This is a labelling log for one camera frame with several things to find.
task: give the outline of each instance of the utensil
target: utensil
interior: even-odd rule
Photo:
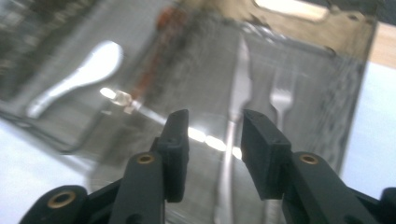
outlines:
[[[220,166],[218,200],[215,208],[216,224],[233,224],[233,140],[236,125],[242,117],[242,109],[251,98],[251,80],[249,73],[249,51],[245,38],[239,40],[236,67],[233,74],[233,86],[229,106],[227,142],[223,163]]]
[[[120,67],[121,60],[120,45],[112,41],[98,44],[74,73],[39,94],[27,106],[26,116],[38,119],[53,102],[70,91],[111,77]]]
[[[276,127],[283,132],[285,114],[293,105],[295,75],[290,70],[278,69],[274,76],[270,93],[270,103],[276,110]],[[264,204],[264,224],[278,224],[283,222],[281,216],[281,201],[267,200]]]

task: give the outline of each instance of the metal fork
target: metal fork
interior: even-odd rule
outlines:
[[[270,93],[270,103],[276,110],[276,127],[283,132],[284,117],[293,105],[295,87],[293,71],[286,69],[276,70],[274,82]],[[267,200],[264,206],[264,224],[279,224],[285,221],[281,216],[281,201]]]

